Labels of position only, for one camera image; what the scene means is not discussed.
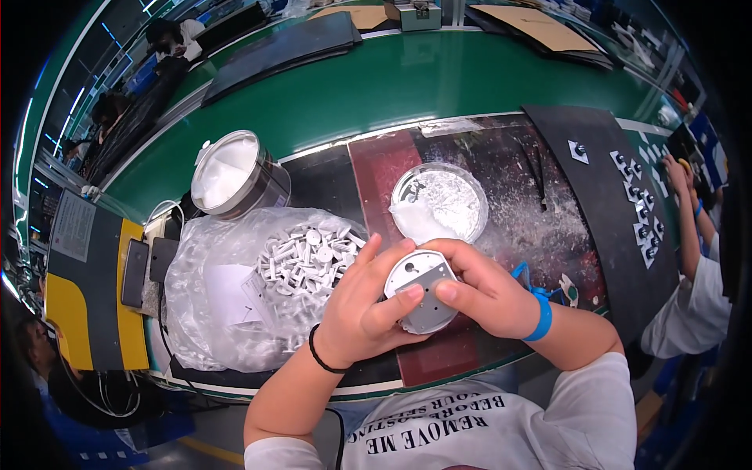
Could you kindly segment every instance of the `person's right hand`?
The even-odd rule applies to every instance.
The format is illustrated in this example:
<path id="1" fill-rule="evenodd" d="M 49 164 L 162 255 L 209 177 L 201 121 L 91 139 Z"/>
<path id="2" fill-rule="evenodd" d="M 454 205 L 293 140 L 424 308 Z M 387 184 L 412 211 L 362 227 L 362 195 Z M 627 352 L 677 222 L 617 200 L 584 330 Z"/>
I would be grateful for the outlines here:
<path id="1" fill-rule="evenodd" d="M 446 305 L 477 321 L 491 335 L 522 339 L 540 319 L 541 307 L 503 267 L 461 240 L 438 238 L 419 248 L 444 254 L 464 283 L 443 280 L 436 296 Z"/>
<path id="2" fill-rule="evenodd" d="M 666 172 L 669 174 L 669 180 L 674 187 L 674 191 L 676 191 L 678 195 L 685 192 L 690 193 L 690 190 L 687 187 L 689 183 L 687 182 L 687 173 L 685 172 L 684 167 L 674 160 L 674 157 L 671 154 L 663 157 L 663 165 L 666 167 Z"/>

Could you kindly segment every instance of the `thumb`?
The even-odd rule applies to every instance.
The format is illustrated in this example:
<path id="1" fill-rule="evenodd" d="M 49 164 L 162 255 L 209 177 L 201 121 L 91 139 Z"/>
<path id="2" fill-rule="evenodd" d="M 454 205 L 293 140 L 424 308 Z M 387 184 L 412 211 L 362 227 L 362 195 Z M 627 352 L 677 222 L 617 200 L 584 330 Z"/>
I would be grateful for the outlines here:
<path id="1" fill-rule="evenodd" d="M 475 321 L 494 313 L 496 301 L 473 286 L 456 281 L 443 280 L 436 286 L 436 297 L 446 305 L 463 312 Z"/>

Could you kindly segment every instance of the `hand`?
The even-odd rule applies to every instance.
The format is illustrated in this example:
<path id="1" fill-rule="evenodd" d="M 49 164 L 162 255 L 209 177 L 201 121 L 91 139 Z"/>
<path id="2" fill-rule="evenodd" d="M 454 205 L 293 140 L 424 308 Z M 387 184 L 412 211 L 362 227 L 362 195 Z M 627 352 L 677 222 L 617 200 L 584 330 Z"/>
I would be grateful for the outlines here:
<path id="1" fill-rule="evenodd" d="M 405 255 L 415 250 L 410 239 L 376 256 L 381 236 L 374 233 L 361 249 L 355 263 L 344 273 L 326 304 L 321 325 L 314 334 L 314 348 L 332 368 L 348 368 L 353 362 L 386 353 L 403 344 L 418 343 L 430 335 L 406 332 L 397 320 L 409 314 L 423 299 L 416 284 L 384 302 L 390 271 Z"/>
<path id="2" fill-rule="evenodd" d="M 674 187 L 674 191 L 676 191 L 679 196 L 682 196 L 684 193 L 689 195 L 691 190 L 688 189 L 687 185 L 691 184 L 691 182 L 687 182 L 687 173 L 685 172 L 684 167 L 674 160 L 674 157 L 671 156 L 671 154 L 663 157 L 663 165 L 666 167 L 666 172 L 669 174 L 669 180 Z"/>
<path id="3" fill-rule="evenodd" d="M 540 319 L 538 300 L 506 270 L 461 240 L 439 238 L 420 246 L 439 251 L 465 283 L 443 280 L 436 296 L 499 338 L 529 336 Z"/>

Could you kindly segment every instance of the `white cable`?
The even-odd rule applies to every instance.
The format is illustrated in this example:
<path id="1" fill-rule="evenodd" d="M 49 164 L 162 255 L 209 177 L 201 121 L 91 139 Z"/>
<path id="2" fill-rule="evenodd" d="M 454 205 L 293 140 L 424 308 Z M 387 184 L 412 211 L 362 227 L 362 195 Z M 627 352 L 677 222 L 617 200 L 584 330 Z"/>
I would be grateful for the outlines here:
<path id="1" fill-rule="evenodd" d="M 177 208 L 177 210 L 178 210 L 178 211 L 180 212 L 180 216 L 181 216 L 181 217 L 183 218 L 183 219 L 181 220 L 181 222 L 182 222 L 182 224 L 183 224 L 183 225 L 185 225 L 185 222 L 186 222 L 186 215 L 185 215 L 185 214 L 183 213 L 183 208 L 182 208 L 182 207 L 180 206 L 180 202 L 175 202 L 175 201 L 171 201 L 171 200 L 167 199 L 167 200 L 165 200 L 165 201 L 162 201 L 162 202 L 160 202 L 159 204 L 157 204 L 157 205 L 156 205 L 156 206 L 154 207 L 154 210 L 153 210 L 153 211 L 151 211 L 151 214 L 149 214 L 149 218 L 148 218 L 148 219 L 146 219 L 146 223 L 144 224 L 144 227 L 147 227 L 147 226 L 149 226 L 149 223 L 151 223 L 151 221 L 152 221 L 152 219 L 153 219 L 153 217 L 154 217 L 154 214 L 156 214 L 156 212 L 157 212 L 157 211 L 158 211 L 158 210 L 159 210 L 160 208 L 162 208 L 162 206 L 163 206 L 163 205 L 165 205 L 165 204 L 167 204 L 167 205 L 168 205 L 168 207 L 167 207 L 167 208 L 165 209 L 165 211 L 168 211 L 168 210 L 170 210 L 170 209 L 172 209 L 172 208 Z"/>
<path id="2" fill-rule="evenodd" d="M 127 418 L 134 414 L 136 410 L 138 410 L 138 406 L 141 404 L 141 393 L 138 394 L 138 397 L 136 399 L 136 405 L 135 407 L 128 413 L 125 414 L 117 414 L 113 413 L 111 411 L 105 410 L 101 406 L 97 405 L 95 402 L 91 401 L 88 396 L 86 396 L 86 393 L 82 392 L 80 388 L 78 388 L 78 381 L 75 377 L 73 377 L 73 374 L 71 373 L 70 366 L 65 363 L 64 359 L 61 359 L 63 361 L 62 367 L 65 369 L 65 373 L 68 375 L 68 379 L 73 383 L 73 387 L 76 389 L 79 395 L 83 396 L 83 399 L 85 399 L 87 402 L 89 402 L 89 405 L 93 406 L 94 408 L 100 410 L 102 413 L 107 414 L 108 416 L 112 416 L 113 418 Z M 102 394 L 102 378 L 99 378 L 99 394 Z"/>

